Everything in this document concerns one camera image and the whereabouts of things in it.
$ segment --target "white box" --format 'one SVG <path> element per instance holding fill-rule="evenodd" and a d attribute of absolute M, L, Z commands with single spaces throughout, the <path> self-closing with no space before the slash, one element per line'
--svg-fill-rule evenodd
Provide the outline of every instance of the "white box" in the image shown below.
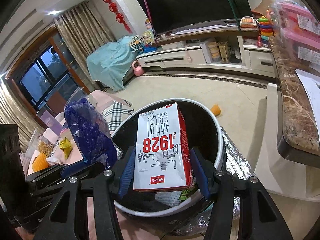
<path fill-rule="evenodd" d="M 204 55 L 204 58 L 207 64 L 210 64 L 213 62 L 212 54 L 211 54 L 210 48 L 208 47 L 208 43 L 212 41 L 216 41 L 215 38 L 210 38 L 200 43 L 202 53 Z"/>
<path fill-rule="evenodd" d="M 176 103 L 139 114 L 133 189 L 193 187 L 184 118 Z"/>
<path fill-rule="evenodd" d="M 166 45 L 161 45 L 163 50 L 166 49 L 175 49 L 175 48 L 183 48 L 187 43 L 185 41 L 173 42 Z"/>

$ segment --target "marble countertop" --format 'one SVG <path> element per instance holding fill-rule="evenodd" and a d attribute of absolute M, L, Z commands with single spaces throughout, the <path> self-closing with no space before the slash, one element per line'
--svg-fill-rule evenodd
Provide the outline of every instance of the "marble countertop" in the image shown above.
<path fill-rule="evenodd" d="M 296 149 L 320 156 L 319 134 L 305 89 L 298 78 L 296 68 L 320 76 L 309 66 L 292 60 L 281 42 L 269 38 L 269 46 L 276 61 L 283 107 L 283 136 Z"/>

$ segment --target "tiled floor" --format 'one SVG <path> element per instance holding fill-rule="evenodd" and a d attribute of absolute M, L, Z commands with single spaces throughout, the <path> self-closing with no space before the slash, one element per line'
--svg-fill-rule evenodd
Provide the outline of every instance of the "tiled floor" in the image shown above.
<path fill-rule="evenodd" d="M 165 98 L 190 98 L 208 108 L 218 104 L 220 125 L 226 130 L 242 155 L 255 167 L 263 137 L 266 116 L 267 90 L 243 84 L 185 77 L 134 78 L 125 90 L 115 93 L 118 97 L 133 103 L 134 109 Z M 271 194 L 286 220 L 295 240 L 301 240 L 308 233 L 320 215 L 320 203 L 295 200 Z M 236 239 L 238 221 L 230 239 Z M 202 239 L 203 236 L 172 237 L 163 239 Z"/>

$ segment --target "blue plastic bag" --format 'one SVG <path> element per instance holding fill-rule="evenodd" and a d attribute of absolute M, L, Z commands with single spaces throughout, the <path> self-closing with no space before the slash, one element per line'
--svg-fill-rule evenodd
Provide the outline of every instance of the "blue plastic bag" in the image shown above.
<path fill-rule="evenodd" d="M 111 140 L 107 121 L 87 98 L 69 100 L 64 117 L 86 164 L 101 162 L 111 168 L 117 160 L 117 151 Z"/>

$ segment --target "curtain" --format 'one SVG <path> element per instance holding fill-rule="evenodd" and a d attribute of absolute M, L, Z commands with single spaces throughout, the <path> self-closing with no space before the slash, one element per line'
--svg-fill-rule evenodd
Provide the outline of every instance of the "curtain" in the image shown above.
<path fill-rule="evenodd" d="M 23 153 L 28 148 L 35 128 L 44 132 L 44 129 L 15 97 L 4 78 L 0 79 L 0 123 L 18 125 L 20 148 Z"/>
<path fill-rule="evenodd" d="M 97 86 L 91 79 L 86 59 L 102 45 L 115 41 L 113 35 L 85 2 L 56 17 L 54 24 L 85 75 Z"/>

